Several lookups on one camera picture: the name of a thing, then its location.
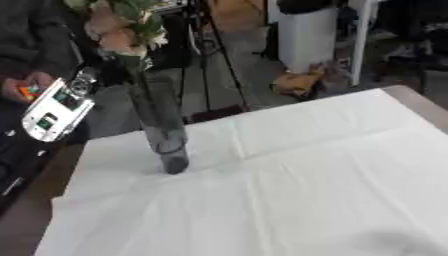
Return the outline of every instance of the white robot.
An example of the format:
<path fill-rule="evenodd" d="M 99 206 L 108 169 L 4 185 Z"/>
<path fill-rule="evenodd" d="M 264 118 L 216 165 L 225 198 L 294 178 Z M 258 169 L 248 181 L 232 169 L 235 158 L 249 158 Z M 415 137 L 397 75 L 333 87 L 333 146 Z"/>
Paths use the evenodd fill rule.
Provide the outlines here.
<path fill-rule="evenodd" d="M 95 81 L 85 71 L 69 84 L 56 80 L 29 106 L 22 127 L 32 138 L 43 142 L 54 142 L 70 134 L 95 105 L 87 97 Z"/>

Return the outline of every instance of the white tablecloth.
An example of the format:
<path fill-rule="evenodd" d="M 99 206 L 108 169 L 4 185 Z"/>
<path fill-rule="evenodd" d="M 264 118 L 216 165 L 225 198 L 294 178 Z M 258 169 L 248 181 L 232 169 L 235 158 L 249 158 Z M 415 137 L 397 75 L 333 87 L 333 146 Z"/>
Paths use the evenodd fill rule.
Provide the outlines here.
<path fill-rule="evenodd" d="M 447 255 L 448 138 L 381 90 L 88 144 L 38 256 Z"/>

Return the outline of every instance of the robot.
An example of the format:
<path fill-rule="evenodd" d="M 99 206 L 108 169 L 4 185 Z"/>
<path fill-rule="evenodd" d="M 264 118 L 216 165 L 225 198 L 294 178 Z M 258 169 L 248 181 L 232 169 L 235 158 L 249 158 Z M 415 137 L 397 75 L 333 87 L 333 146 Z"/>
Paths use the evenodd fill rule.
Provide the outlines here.
<path fill-rule="evenodd" d="M 35 176 L 45 158 L 65 143 L 95 105 L 88 97 L 96 82 L 91 69 L 66 82 L 56 80 L 42 90 L 38 85 L 19 91 L 33 102 L 12 129 L 0 134 L 0 201 Z"/>

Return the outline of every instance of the tripod leg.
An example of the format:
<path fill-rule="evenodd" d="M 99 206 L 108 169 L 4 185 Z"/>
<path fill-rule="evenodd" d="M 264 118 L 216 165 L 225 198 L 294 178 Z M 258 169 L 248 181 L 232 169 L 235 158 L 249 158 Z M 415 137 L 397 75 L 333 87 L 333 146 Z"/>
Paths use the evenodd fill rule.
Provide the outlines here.
<path fill-rule="evenodd" d="M 227 48 L 224 45 L 224 41 L 222 40 L 221 34 L 219 33 L 218 26 L 216 26 L 215 20 L 213 19 L 210 7 L 208 6 L 208 3 L 204 2 L 204 12 L 205 12 L 205 18 L 210 22 L 210 25 L 212 26 L 213 34 L 216 38 L 216 41 L 218 41 L 218 47 L 220 48 L 220 51 L 224 57 L 224 61 L 226 62 L 227 67 L 229 68 L 230 75 L 232 76 L 233 82 L 235 83 L 235 87 L 238 90 L 238 93 L 240 94 L 241 100 L 243 101 L 243 105 L 246 109 L 249 108 L 249 105 L 247 104 L 246 97 L 243 93 L 243 86 L 241 85 L 241 82 L 239 81 L 235 69 L 232 66 L 232 62 L 230 61 L 229 53 L 227 52 Z"/>
<path fill-rule="evenodd" d="M 180 88 L 179 88 L 179 94 L 178 94 L 178 102 L 179 106 L 182 108 L 183 101 L 184 101 L 184 93 L 185 93 L 185 78 L 186 78 L 186 69 L 187 67 L 182 67 L 181 74 L 180 74 Z"/>
<path fill-rule="evenodd" d="M 201 15 L 199 14 L 196 17 L 196 28 L 197 28 L 197 33 L 198 33 L 198 48 L 199 48 L 199 55 L 201 58 L 201 70 L 202 70 L 202 79 L 204 82 L 204 93 L 205 93 L 205 105 L 207 108 L 207 111 L 210 112 L 211 111 L 211 103 L 210 103 L 210 91 L 209 91 L 209 87 L 208 87 L 208 75 L 207 75 L 207 53 L 205 50 L 205 43 L 204 43 L 204 31 L 203 31 L 203 26 L 202 26 L 202 20 L 201 20 Z"/>

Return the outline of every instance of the person's hand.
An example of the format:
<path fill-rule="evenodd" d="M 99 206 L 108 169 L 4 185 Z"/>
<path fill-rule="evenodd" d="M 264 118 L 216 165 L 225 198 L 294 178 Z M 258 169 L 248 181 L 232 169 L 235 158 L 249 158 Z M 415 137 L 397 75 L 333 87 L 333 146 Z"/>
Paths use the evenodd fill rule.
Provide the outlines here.
<path fill-rule="evenodd" d="M 30 100 L 28 100 L 25 96 L 23 96 L 19 92 L 19 87 L 22 86 L 26 86 L 24 81 L 12 78 L 6 78 L 3 84 L 1 85 L 2 96 L 12 101 L 29 103 Z"/>
<path fill-rule="evenodd" d="M 45 72 L 34 71 L 26 78 L 25 81 L 28 86 L 37 83 L 40 88 L 46 89 L 54 82 L 54 78 Z"/>

